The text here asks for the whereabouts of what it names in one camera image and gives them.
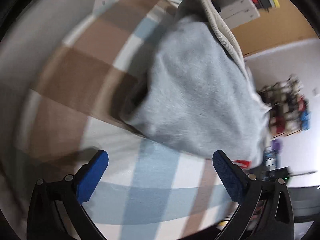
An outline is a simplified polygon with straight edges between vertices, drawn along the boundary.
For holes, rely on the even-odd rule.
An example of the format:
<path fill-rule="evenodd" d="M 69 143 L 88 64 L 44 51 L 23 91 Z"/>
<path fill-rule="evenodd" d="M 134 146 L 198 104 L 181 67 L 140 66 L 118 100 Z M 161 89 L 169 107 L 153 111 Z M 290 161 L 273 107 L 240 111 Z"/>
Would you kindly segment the grey hoodie with red print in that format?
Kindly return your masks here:
<path fill-rule="evenodd" d="M 120 116 L 175 150 L 205 158 L 223 150 L 255 167 L 263 159 L 269 110 L 211 0 L 183 0 Z"/>

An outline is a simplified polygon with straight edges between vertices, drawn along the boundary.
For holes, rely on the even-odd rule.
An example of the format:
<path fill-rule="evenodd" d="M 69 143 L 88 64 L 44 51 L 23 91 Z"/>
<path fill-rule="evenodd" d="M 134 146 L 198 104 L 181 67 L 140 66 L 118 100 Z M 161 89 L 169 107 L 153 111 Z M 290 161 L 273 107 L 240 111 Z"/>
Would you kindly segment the purple bag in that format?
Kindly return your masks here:
<path fill-rule="evenodd" d="M 280 139 L 274 139 L 271 141 L 271 146 L 275 154 L 280 154 L 283 148 L 283 143 Z"/>

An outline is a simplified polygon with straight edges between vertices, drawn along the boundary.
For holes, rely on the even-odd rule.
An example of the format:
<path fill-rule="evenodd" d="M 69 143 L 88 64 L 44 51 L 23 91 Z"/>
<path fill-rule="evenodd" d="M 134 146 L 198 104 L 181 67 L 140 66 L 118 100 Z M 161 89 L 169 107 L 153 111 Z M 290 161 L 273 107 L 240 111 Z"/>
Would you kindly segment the wooden shoe rack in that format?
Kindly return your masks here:
<path fill-rule="evenodd" d="M 309 101 L 300 92 L 302 88 L 299 78 L 291 75 L 258 91 L 263 102 L 271 107 L 268 126 L 272 137 L 287 137 L 310 128 Z"/>

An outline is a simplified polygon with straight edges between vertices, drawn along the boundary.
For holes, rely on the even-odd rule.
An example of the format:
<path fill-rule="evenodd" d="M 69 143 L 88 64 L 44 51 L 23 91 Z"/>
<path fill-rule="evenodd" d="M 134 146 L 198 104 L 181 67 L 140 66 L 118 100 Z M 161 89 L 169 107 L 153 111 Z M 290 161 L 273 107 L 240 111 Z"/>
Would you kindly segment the plaid bed sheet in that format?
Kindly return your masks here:
<path fill-rule="evenodd" d="M 181 0 L 33 0 L 1 41 L 1 164 L 24 228 L 33 188 L 109 164 L 87 214 L 106 239 L 179 239 L 227 216 L 212 162 L 173 151 L 118 118 Z"/>

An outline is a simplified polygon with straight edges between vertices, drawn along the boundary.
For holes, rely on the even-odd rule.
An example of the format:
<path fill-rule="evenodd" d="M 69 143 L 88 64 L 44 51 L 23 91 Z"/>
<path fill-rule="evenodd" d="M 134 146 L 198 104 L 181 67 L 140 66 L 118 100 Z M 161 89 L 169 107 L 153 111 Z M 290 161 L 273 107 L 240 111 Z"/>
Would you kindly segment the wooden door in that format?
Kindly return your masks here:
<path fill-rule="evenodd" d="M 280 8 L 261 11 L 259 18 L 232 29 L 243 55 L 317 37 L 307 19 L 290 0 L 278 1 Z"/>

